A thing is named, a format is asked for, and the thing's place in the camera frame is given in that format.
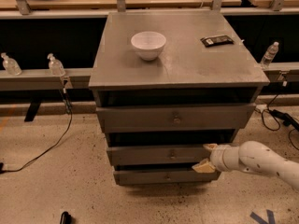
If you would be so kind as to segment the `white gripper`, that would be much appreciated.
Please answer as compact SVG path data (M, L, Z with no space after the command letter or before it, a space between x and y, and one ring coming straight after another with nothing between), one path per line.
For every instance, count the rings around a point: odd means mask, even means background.
M210 159L203 159L192 168L196 173L210 174L216 170L230 172L241 168L239 162L239 147L230 145L203 144L203 148L211 150Z

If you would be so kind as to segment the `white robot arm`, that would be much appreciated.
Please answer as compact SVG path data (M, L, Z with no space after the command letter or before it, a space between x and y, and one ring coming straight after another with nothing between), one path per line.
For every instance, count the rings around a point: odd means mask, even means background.
M239 146L204 144L208 158L195 164L196 173L239 171L251 175L272 175L299 189L299 163L279 156L266 145L247 141Z

